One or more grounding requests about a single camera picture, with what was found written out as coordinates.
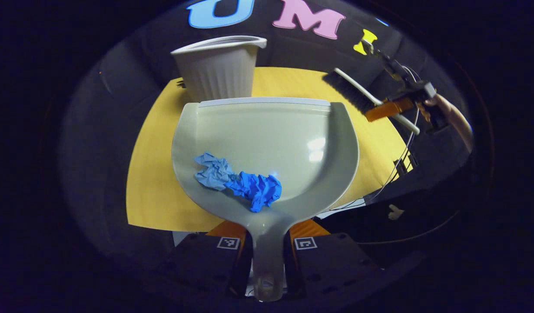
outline dustpan handle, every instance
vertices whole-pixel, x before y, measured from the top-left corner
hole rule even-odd
[[[273,227],[253,234],[253,294],[263,302],[282,297],[284,284],[283,239],[287,228]]]

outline white brush handle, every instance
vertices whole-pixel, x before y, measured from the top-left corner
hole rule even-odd
[[[356,89],[361,91],[362,94],[369,98],[370,101],[373,102],[375,105],[382,105],[382,101],[371,95],[370,92],[367,91],[367,89],[363,88],[362,85],[360,85],[352,77],[349,77],[348,74],[344,73],[341,69],[335,67],[335,72],[338,73],[342,78],[347,80],[348,83],[351,83],[354,87],[356,87]],[[392,115],[392,117],[402,125],[406,126],[406,128],[408,128],[410,131],[413,131],[416,135],[419,135],[419,127],[415,126],[414,123],[412,123],[409,119],[406,119],[406,117],[400,114]]]

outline pink letter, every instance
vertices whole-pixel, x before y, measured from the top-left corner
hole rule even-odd
[[[280,28],[296,28],[296,24],[292,22],[296,16],[300,26],[303,30],[309,30],[316,24],[318,27],[313,29],[313,32],[319,36],[330,39],[336,39],[336,30],[341,20],[346,17],[339,12],[324,9],[313,14],[310,8],[303,0],[282,0],[284,1],[284,8],[280,14],[279,20],[275,20],[272,24]]]

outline white ribbed cup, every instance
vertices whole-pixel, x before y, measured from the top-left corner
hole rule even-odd
[[[170,54],[192,101],[251,97],[257,50],[267,40],[255,36],[213,38],[178,48]]]

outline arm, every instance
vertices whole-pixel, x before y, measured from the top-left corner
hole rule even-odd
[[[427,100],[425,104],[430,107],[432,107],[433,105],[437,105],[441,109],[448,123],[450,123],[460,134],[460,137],[464,141],[466,148],[471,153],[474,146],[473,132],[471,130],[470,124],[468,123],[464,115],[460,113],[458,108],[439,94],[437,94],[432,99]],[[422,106],[420,106],[420,111],[423,115],[426,114]]]

